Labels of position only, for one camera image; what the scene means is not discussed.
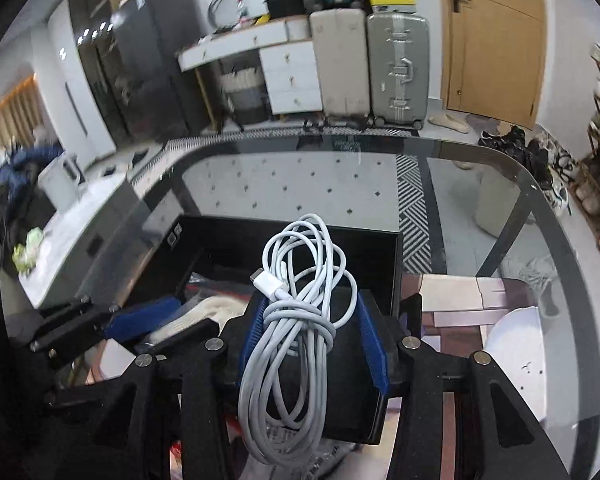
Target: bottle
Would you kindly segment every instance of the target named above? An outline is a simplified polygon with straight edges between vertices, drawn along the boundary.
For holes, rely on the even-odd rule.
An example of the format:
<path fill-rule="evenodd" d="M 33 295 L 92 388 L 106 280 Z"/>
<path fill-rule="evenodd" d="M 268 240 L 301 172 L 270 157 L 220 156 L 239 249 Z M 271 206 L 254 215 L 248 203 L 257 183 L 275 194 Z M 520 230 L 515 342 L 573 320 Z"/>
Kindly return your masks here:
<path fill-rule="evenodd" d="M 238 23 L 244 23 L 249 20 L 249 9 L 244 0 L 238 0 Z"/>

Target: black box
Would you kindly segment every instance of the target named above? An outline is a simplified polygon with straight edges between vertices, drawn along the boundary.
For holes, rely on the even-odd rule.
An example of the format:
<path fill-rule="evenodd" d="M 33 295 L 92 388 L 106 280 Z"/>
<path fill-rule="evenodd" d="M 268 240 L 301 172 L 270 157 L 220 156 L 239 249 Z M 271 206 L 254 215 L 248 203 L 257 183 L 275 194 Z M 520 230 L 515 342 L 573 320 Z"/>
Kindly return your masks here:
<path fill-rule="evenodd" d="M 266 4 L 272 20 L 306 14 L 304 0 L 266 0 Z"/>
<path fill-rule="evenodd" d="M 155 250 L 125 305 L 167 295 L 184 300 L 184 288 L 192 272 L 212 280 L 250 284 L 250 276 L 262 266 L 264 245 L 288 224 L 181 215 Z M 370 290 L 382 314 L 397 315 L 402 235 L 328 227 L 331 240 L 347 257 L 347 270 L 356 279 L 358 290 Z M 298 251 L 296 262 L 298 269 L 313 265 L 308 251 Z"/>

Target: silver suitcase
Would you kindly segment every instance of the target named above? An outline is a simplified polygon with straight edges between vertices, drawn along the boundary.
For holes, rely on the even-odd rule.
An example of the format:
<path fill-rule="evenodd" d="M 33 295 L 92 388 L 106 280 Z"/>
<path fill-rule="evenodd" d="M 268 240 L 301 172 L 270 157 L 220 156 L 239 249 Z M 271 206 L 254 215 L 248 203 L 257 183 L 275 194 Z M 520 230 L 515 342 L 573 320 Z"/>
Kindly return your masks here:
<path fill-rule="evenodd" d="M 376 124 L 419 130 L 429 97 L 429 25 L 416 14 L 372 14 L 367 23 L 371 107 Z"/>
<path fill-rule="evenodd" d="M 309 16 L 322 106 L 328 116 L 368 116 L 366 19 L 361 9 L 332 9 Z"/>

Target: suitcase wheel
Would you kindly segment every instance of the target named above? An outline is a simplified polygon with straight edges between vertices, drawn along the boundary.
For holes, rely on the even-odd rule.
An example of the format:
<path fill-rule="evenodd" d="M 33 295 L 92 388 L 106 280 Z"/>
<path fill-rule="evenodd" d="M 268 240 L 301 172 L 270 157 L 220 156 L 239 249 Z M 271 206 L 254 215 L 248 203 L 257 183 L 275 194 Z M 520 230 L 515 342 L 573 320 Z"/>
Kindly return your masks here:
<path fill-rule="evenodd" d="M 350 6 L 352 9 L 364 9 L 365 0 L 351 0 Z"/>

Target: blue gripper pad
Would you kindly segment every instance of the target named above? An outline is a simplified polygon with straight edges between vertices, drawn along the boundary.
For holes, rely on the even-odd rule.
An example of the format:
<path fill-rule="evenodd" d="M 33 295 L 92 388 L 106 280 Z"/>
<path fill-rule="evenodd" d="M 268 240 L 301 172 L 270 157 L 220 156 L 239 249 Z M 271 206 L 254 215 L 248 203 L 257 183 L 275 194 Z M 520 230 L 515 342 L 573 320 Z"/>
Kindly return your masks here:
<path fill-rule="evenodd" d="M 253 322 L 249 327 L 249 332 L 247 334 L 246 339 L 244 340 L 244 346 L 242 347 L 242 351 L 240 352 L 240 362 L 238 363 L 238 369 L 240 370 L 240 378 L 242 378 L 242 374 L 244 373 L 244 368 L 247 365 L 247 361 L 249 357 L 251 357 L 251 353 L 253 349 L 256 348 L 258 341 L 262 337 L 264 330 L 262 328 L 264 322 L 262 319 L 262 314 L 264 310 L 269 306 L 269 299 L 266 296 L 262 297 L 258 309 L 256 311 L 256 315 L 253 317 Z"/>
<path fill-rule="evenodd" d="M 160 300 L 125 307 L 104 329 L 104 337 L 115 339 L 119 343 L 129 341 L 154 330 L 181 306 L 178 298 L 166 296 Z"/>
<path fill-rule="evenodd" d="M 378 330 L 360 293 L 358 293 L 356 313 L 360 325 L 362 346 L 365 350 L 366 364 L 369 367 L 371 378 L 373 379 L 374 386 L 386 396 L 389 394 L 390 387 L 388 359 L 378 335 Z"/>

